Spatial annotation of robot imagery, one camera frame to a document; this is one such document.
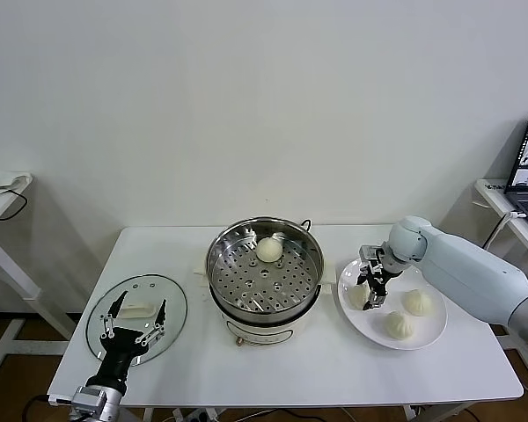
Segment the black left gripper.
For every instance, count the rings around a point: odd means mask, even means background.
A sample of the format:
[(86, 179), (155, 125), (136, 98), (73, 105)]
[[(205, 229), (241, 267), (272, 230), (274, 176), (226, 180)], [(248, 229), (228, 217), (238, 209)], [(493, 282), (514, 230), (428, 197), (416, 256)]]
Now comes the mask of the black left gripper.
[(148, 332), (143, 334), (137, 330), (114, 327), (114, 321), (127, 294), (128, 291), (124, 290), (112, 302), (107, 313), (101, 317), (104, 331), (100, 335), (100, 344), (104, 347), (106, 355), (96, 375), (89, 378), (90, 386), (126, 388), (128, 370), (132, 360), (144, 355), (142, 344), (154, 344), (165, 335), (166, 299), (162, 301), (154, 324)]

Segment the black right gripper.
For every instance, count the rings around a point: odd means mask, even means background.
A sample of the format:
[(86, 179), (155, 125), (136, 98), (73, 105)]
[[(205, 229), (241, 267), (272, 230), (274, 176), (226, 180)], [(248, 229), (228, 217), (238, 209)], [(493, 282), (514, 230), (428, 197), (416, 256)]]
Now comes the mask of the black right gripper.
[(359, 268), (356, 285), (370, 286), (370, 293), (363, 305), (363, 311), (380, 308), (385, 302), (387, 295), (386, 284), (392, 278), (377, 259), (369, 259), (369, 264)]

